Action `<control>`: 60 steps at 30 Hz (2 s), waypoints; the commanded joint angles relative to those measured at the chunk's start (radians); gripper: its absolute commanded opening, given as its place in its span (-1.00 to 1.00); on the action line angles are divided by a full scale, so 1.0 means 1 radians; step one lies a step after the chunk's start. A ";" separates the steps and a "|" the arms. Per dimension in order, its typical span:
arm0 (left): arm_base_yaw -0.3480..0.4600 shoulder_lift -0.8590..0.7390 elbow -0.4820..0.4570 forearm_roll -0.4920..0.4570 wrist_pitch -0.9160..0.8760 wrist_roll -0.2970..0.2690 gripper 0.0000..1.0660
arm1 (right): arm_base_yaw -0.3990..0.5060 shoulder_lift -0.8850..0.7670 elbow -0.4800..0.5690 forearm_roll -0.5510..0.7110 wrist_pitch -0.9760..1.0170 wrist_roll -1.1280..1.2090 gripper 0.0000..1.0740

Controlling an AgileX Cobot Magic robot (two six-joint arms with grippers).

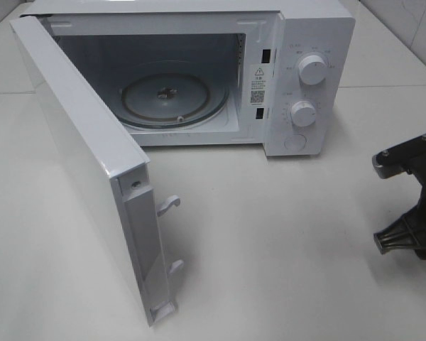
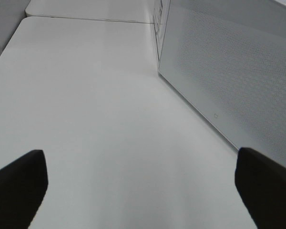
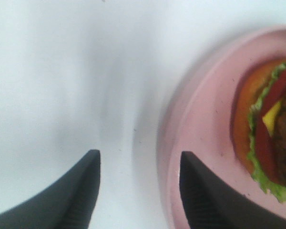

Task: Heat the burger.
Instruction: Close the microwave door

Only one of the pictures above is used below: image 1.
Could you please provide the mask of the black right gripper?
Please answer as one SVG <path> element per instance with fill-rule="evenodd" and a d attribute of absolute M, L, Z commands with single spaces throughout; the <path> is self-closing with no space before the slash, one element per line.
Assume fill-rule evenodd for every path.
<path fill-rule="evenodd" d="M 410 249 L 418 258 L 426 259 L 426 133 L 377 153 L 372 164 L 382 179 L 407 173 L 414 175 L 422 186 L 417 206 L 373 234 L 378 250 L 388 253 Z"/>

